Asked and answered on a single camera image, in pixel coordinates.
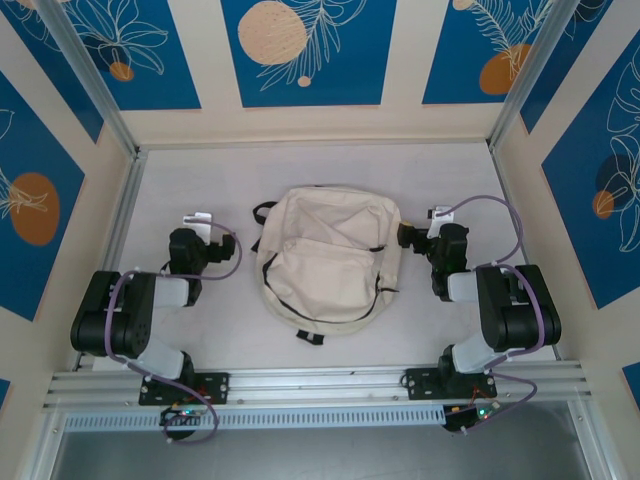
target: white backpack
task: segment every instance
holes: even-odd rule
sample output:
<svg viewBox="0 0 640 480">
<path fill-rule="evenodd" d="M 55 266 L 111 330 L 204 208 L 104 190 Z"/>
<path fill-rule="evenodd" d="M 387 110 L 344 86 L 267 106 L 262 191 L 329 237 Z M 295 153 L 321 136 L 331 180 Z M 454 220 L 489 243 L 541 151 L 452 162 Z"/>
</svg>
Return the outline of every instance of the white backpack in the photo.
<svg viewBox="0 0 640 480">
<path fill-rule="evenodd" d="M 260 210 L 270 208 L 268 216 Z M 264 225 L 256 274 L 272 313 L 322 345 L 357 332 L 396 292 L 400 211 L 388 198 L 342 187 L 290 190 L 256 207 Z"/>
</svg>

